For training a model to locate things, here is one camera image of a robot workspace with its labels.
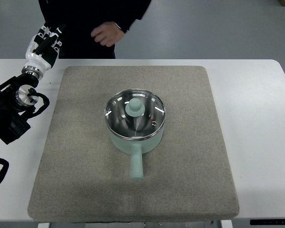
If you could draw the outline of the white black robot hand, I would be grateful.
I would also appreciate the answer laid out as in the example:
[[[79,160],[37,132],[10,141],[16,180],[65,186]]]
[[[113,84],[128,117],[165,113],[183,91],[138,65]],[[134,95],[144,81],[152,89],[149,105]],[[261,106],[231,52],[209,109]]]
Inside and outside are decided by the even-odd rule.
[[[28,46],[26,66],[37,68],[41,73],[51,69],[62,46],[62,35],[65,29],[65,24],[51,26],[45,23]]]

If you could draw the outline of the person's bare hand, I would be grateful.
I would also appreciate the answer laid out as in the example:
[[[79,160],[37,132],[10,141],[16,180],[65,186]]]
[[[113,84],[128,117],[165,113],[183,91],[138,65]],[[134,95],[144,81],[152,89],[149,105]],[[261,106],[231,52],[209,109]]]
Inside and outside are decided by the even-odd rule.
[[[115,22],[110,21],[94,28],[90,35],[96,43],[109,48],[124,37],[124,32]]]

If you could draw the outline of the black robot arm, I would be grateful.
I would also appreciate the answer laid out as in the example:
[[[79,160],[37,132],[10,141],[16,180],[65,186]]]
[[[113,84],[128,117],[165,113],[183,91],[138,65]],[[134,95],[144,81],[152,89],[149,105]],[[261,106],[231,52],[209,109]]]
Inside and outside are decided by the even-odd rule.
[[[28,119],[41,114],[49,99],[36,91],[42,72],[25,66],[21,75],[0,85],[0,139],[9,144],[30,129]]]

